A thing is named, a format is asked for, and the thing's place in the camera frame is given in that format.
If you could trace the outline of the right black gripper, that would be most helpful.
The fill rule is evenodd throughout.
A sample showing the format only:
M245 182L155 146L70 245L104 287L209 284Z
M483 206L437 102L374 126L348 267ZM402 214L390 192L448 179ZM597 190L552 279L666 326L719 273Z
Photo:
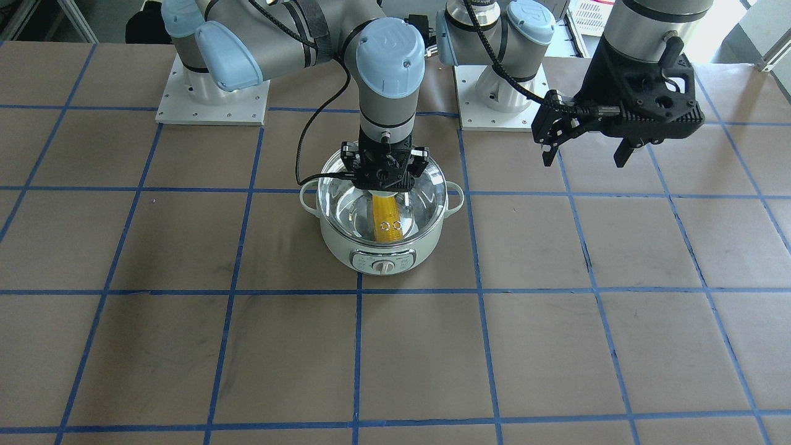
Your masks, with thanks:
M380 192L409 192L415 178L423 174L429 163L429 149L412 145L407 137L398 143L388 138L379 142L368 137L342 143L340 158L345 177L357 189Z

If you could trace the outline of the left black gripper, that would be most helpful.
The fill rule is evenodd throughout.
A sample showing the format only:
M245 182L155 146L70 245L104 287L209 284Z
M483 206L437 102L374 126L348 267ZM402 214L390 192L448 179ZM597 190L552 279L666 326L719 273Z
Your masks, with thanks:
M543 147L543 166L552 166L563 143L592 130L623 138L613 158L617 168L624 168L638 139L681 139L699 129L704 114L683 40L661 40L660 51L658 62L644 62L604 41L576 94L548 92L531 125L534 141Z

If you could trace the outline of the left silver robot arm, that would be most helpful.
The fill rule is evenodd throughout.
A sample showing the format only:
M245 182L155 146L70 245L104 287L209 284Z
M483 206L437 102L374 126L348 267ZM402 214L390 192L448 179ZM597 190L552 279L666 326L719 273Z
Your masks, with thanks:
M550 166L559 147L587 132L620 138L616 166L636 149L684 139L704 123L694 68L684 46L711 1L616 1L579 91L539 96L528 89L546 54L556 20L536 1L449 1L437 14L445 65L483 66L483 101L502 112L539 105L532 137Z

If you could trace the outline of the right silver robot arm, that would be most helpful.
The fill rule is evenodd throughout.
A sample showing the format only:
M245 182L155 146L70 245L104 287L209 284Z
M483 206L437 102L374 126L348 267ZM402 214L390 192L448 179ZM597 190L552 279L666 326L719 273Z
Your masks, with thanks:
M362 190L408 192L429 164L412 142L419 87L426 72L423 37L388 17L375 1L164 1L164 29L182 68L181 110L210 119L196 105L230 112L260 85L336 61L358 85L358 141L340 150L345 172Z

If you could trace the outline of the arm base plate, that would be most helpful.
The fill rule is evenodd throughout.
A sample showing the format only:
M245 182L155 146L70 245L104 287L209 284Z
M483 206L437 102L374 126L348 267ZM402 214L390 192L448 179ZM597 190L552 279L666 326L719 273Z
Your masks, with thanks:
M269 81L234 92L221 90L209 73L187 69L177 55L155 119L175 125L262 126L268 92Z
M492 67L453 67L462 130L531 132L539 104L528 100Z

